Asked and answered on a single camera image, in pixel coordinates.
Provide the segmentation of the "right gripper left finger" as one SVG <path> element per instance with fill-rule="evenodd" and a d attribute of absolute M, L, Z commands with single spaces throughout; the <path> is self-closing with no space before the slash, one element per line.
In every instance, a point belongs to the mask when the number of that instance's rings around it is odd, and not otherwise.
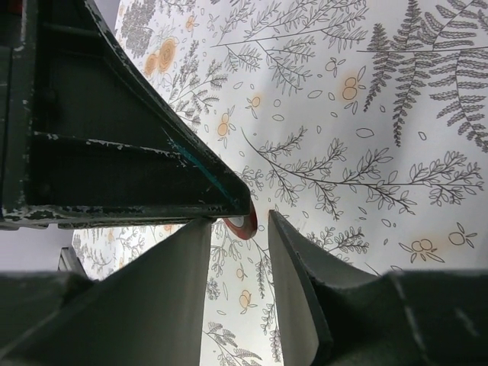
<path fill-rule="evenodd" d="M 3 365 L 197 365 L 211 222 L 193 220 L 104 280 L 1 275 Z"/>

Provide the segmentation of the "red poker chip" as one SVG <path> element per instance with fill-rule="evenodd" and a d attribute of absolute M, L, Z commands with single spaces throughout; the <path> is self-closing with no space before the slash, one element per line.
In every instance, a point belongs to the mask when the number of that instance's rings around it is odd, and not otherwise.
<path fill-rule="evenodd" d="M 258 219 L 252 202 L 250 203 L 249 214 L 241 217 L 223 218 L 223 222 L 232 233 L 242 240 L 251 239 L 258 231 Z"/>

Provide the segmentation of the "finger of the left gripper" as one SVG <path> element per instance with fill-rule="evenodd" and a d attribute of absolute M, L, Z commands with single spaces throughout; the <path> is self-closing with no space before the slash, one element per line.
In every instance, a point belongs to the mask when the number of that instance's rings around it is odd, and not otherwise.
<path fill-rule="evenodd" d="M 244 217 L 246 184 L 143 78 L 93 1 L 1 3 L 1 227 Z"/>

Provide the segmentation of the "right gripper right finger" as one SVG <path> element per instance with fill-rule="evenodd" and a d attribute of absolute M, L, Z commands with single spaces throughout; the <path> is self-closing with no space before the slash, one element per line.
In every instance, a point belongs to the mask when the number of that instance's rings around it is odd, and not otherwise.
<path fill-rule="evenodd" d="M 286 365 L 485 365 L 484 270 L 376 276 L 313 244 L 280 213 L 268 248 Z"/>

